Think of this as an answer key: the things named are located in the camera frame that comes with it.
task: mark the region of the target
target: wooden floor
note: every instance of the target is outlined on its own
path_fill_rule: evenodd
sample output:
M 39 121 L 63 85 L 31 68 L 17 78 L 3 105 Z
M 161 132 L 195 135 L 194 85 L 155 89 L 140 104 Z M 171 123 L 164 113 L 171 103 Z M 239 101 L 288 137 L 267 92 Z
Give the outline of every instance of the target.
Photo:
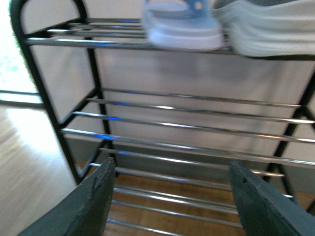
M 0 236 L 16 236 L 75 186 L 45 112 L 0 105 Z
M 15 236 L 75 187 L 46 114 L 41 110 L 0 106 L 0 236 Z M 232 203 L 230 191 L 119 175 L 116 184 Z M 314 195 L 297 193 L 303 208 Z M 157 199 L 115 193 L 114 200 L 185 214 L 239 222 L 235 215 Z M 111 205 L 109 218 L 183 235 L 244 236 L 240 228 L 149 210 Z M 107 223 L 104 236 L 153 236 L 157 233 Z

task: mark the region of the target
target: top shelf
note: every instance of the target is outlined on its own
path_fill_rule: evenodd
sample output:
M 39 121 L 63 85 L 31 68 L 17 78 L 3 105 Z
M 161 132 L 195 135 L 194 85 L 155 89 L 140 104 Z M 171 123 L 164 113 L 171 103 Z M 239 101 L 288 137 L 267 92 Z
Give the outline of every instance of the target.
M 140 19 L 87 18 L 82 22 L 82 20 L 78 18 L 38 30 L 26 36 L 26 43 L 30 46 L 49 45 L 166 51 L 155 47 L 147 41 Z M 225 37 L 225 44 L 226 46 L 218 50 L 203 53 L 236 55 L 231 46 L 229 46 L 227 35 Z M 255 59 L 315 60 L 315 55 L 289 55 Z

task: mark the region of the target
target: light blue sandal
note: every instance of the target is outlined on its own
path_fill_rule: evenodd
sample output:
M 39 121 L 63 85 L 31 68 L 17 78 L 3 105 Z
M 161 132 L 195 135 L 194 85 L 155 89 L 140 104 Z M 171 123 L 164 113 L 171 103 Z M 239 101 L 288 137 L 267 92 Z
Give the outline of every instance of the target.
M 223 46 L 221 26 L 207 0 L 145 0 L 142 24 L 148 40 L 160 48 L 210 51 Z

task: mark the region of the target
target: metal shoe rack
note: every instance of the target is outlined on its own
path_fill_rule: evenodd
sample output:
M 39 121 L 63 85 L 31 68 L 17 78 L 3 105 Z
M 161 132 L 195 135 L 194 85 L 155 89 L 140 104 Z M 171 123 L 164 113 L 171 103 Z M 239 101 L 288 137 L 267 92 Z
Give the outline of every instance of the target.
M 309 125 L 310 129 L 315 129 L 315 116 L 308 108 L 308 104 L 311 100 L 311 97 L 315 90 L 315 73 L 311 76 L 310 81 L 299 101 L 298 104 L 284 104 L 284 103 L 270 103 L 270 102 L 262 102 L 262 101 L 252 101 L 252 100 L 240 100 L 240 99 L 227 99 L 227 98 L 217 98 L 217 97 L 208 97 L 208 96 L 194 96 L 194 95 L 186 95 L 186 94 L 177 94 L 177 93 L 164 93 L 164 92 L 152 92 L 152 91 L 134 91 L 134 90 L 125 90 L 113 89 L 113 88 L 103 88 L 100 82 L 100 76 L 98 72 L 98 68 L 96 65 L 95 58 L 95 48 L 103 48 L 103 49 L 132 49 L 132 50 L 161 50 L 158 49 L 147 41 L 145 41 L 145 34 L 141 28 L 141 23 L 139 19 L 94 19 L 88 18 L 84 3 L 81 0 L 74 0 L 74 3 L 78 9 L 79 18 L 73 19 L 67 22 L 62 22 L 60 24 L 47 27 L 45 29 L 40 29 L 38 31 L 34 31 L 32 33 L 25 34 L 22 28 L 21 23 L 21 12 L 22 8 L 25 5 L 27 0 L 12 0 L 11 4 L 11 21 L 13 25 L 14 32 L 17 36 L 17 39 L 20 43 L 22 52 L 25 56 L 26 62 L 29 66 L 30 72 L 35 80 L 39 93 L 42 97 L 44 106 L 48 112 L 49 118 L 59 139 L 60 145 L 64 151 L 70 169 L 73 173 L 73 176 L 77 183 L 80 183 L 84 177 L 86 177 L 88 171 L 92 166 L 97 166 L 95 160 L 99 156 L 101 152 L 106 152 L 114 158 L 119 155 L 128 155 L 129 157 L 141 157 L 144 161 L 146 160 L 154 160 L 157 162 L 176 162 L 179 168 L 181 165 L 191 165 L 200 168 L 209 168 L 209 171 L 227 171 L 227 165 L 221 164 L 212 164 L 205 163 L 202 161 L 189 161 L 189 160 L 181 160 L 178 157 L 169 157 L 168 156 L 158 156 L 151 155 L 145 153 L 135 153 L 135 152 L 127 152 L 115 149 L 115 142 L 122 142 L 126 145 L 134 145 L 141 144 L 146 145 L 152 149 L 164 148 L 170 150 L 172 153 L 199 153 L 202 156 L 209 156 L 209 158 L 216 157 L 222 159 L 232 159 L 236 158 L 239 160 L 245 160 L 250 162 L 259 162 L 259 163 L 267 163 L 268 167 L 266 170 L 253 170 L 255 173 L 263 176 L 266 181 L 269 181 L 271 178 L 280 178 L 286 190 L 286 195 L 294 202 L 296 202 L 296 198 L 294 196 L 294 191 L 291 186 L 291 183 L 286 175 L 285 166 L 298 166 L 305 168 L 314 168 L 315 162 L 294 160 L 282 158 L 282 154 L 289 143 L 298 142 L 298 143 L 309 143 L 314 144 L 315 139 L 309 138 L 299 138 L 294 137 L 293 133 L 298 125 Z M 83 39 L 72 39 L 71 37 L 83 37 Z M 114 38 L 115 41 L 106 41 L 106 40 L 98 40 L 98 37 L 102 38 Z M 126 42 L 125 39 L 132 39 L 133 42 Z M 87 48 L 88 57 L 94 77 L 94 88 L 71 110 L 68 115 L 63 120 L 58 120 L 52 103 L 47 94 L 47 90 L 43 83 L 42 77 L 38 71 L 36 62 L 34 60 L 33 54 L 31 52 L 31 47 L 33 45 L 53 45 L 53 46 L 71 46 L 71 47 L 84 47 Z M 216 51 L 209 52 L 211 54 L 235 54 L 230 48 L 222 48 Z M 263 59 L 273 59 L 273 60 L 315 60 L 314 56 L 310 55 L 298 55 L 298 56 L 281 56 L 281 57 L 270 57 Z M 235 113 L 235 112 L 224 112 L 217 110 L 200 110 L 200 109 L 192 109 L 185 107 L 177 107 L 177 106 L 163 106 L 163 105 L 154 105 L 147 103 L 145 100 L 141 103 L 133 103 L 133 102 L 121 102 L 108 100 L 106 95 L 108 93 L 117 93 L 117 94 L 133 94 L 138 96 L 163 96 L 169 99 L 191 99 L 191 100 L 202 100 L 202 101 L 218 101 L 223 103 L 235 103 L 235 104 L 247 104 L 253 106 L 267 106 L 267 107 L 278 107 L 278 108 L 290 108 L 294 110 L 292 117 L 281 118 L 281 117 L 273 117 L 273 116 L 258 116 L 251 114 L 243 114 L 243 113 Z M 99 114 L 91 114 L 83 112 L 83 108 L 85 108 L 89 103 L 96 103 L 99 106 Z M 141 120 L 136 118 L 128 118 L 128 117 L 113 117 L 111 114 L 107 113 L 108 106 L 128 106 L 128 107 L 137 107 L 144 109 L 156 109 L 156 110 L 165 110 L 172 112 L 185 112 L 185 113 L 195 113 L 195 114 L 207 114 L 209 116 L 224 116 L 233 118 L 243 118 L 243 119 L 255 119 L 262 121 L 271 121 L 271 122 L 282 122 L 286 124 L 286 130 L 283 134 L 274 135 L 267 133 L 256 133 L 256 132 L 248 132 L 248 131 L 238 131 L 238 130 L 230 130 L 223 128 L 214 128 L 211 126 L 198 126 L 198 125 L 188 125 L 182 123 L 169 123 L 165 121 L 156 121 L 156 120 Z M 74 130 L 69 129 L 67 126 L 77 117 L 84 118 L 95 118 L 102 120 L 104 132 L 103 133 L 95 133 L 89 131 L 82 130 Z M 259 153 L 247 153 L 241 151 L 234 150 L 221 150 L 211 147 L 196 147 L 194 145 L 181 145 L 177 143 L 164 143 L 159 142 L 159 140 L 142 140 L 131 137 L 122 137 L 117 136 L 114 133 L 111 133 L 110 123 L 111 122 L 125 122 L 125 123 L 136 123 L 141 125 L 149 125 L 149 126 L 162 126 L 162 127 L 177 127 L 180 129 L 190 129 L 193 131 L 204 131 L 210 133 L 221 133 L 221 134 L 229 134 L 229 135 L 237 135 L 237 136 L 247 136 L 252 138 L 264 138 L 274 140 L 274 142 L 279 142 L 278 148 L 274 155 L 261 155 Z M 99 148 L 95 151 L 95 153 L 90 157 L 88 163 L 83 168 L 82 171 L 78 171 L 76 168 L 76 164 L 74 158 L 69 149 L 67 140 L 65 138 L 65 134 L 75 134 L 81 136 L 88 137 L 96 137 L 101 140 L 99 143 Z M 205 181 L 198 178 L 186 178 L 186 177 L 176 177 L 166 175 L 165 173 L 151 173 L 142 170 L 133 170 L 125 167 L 120 167 L 119 163 L 117 163 L 117 173 L 126 174 L 126 175 L 134 175 L 139 177 L 147 177 L 147 178 L 156 178 L 165 181 L 174 181 L 181 182 L 190 185 L 202 186 L 207 188 L 215 188 L 215 189 L 223 189 L 230 190 L 230 186 L 228 184 L 216 183 L 211 181 Z M 125 194 L 131 194 L 141 197 L 154 198 L 160 197 L 164 198 L 166 201 L 174 201 L 181 200 L 182 204 L 186 204 L 191 207 L 201 207 L 219 212 L 227 212 L 231 214 L 236 214 L 235 206 L 220 203 L 220 202 L 210 202 L 201 200 L 198 198 L 188 198 L 184 196 L 175 196 L 169 195 L 161 192 L 153 192 L 145 189 L 137 189 L 127 186 L 116 186 L 115 191 L 123 192 Z M 195 215 L 188 215 L 179 212 L 170 212 L 163 209 L 156 209 L 153 207 L 147 206 L 139 206 L 135 204 L 129 203 L 119 203 L 117 201 L 113 202 L 114 204 L 122 204 L 124 206 L 129 207 L 137 207 L 145 210 L 153 210 L 162 212 L 165 214 L 177 215 L 181 217 L 188 217 L 192 219 L 197 219 L 201 221 L 214 222 L 218 224 L 230 225 L 233 227 L 241 227 L 240 224 L 211 219 L 206 217 L 200 217 Z M 124 225 L 127 227 L 133 227 L 138 229 L 143 229 L 147 231 L 153 231 L 166 235 L 180 235 L 175 233 L 169 233 L 164 231 L 159 231 L 155 229 L 148 228 L 146 226 L 139 226 L 135 224 L 131 224 L 128 222 L 122 222 L 119 220 L 108 220 L 109 222 Z

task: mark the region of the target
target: white sneaker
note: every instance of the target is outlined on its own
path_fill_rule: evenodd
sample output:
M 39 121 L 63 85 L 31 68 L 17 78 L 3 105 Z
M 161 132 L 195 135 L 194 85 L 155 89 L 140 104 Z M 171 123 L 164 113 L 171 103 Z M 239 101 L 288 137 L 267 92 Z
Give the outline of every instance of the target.
M 223 46 L 221 26 L 207 0 L 145 0 L 142 25 L 148 40 L 160 48 L 210 51 Z
M 215 0 L 213 15 L 245 56 L 315 55 L 315 0 Z

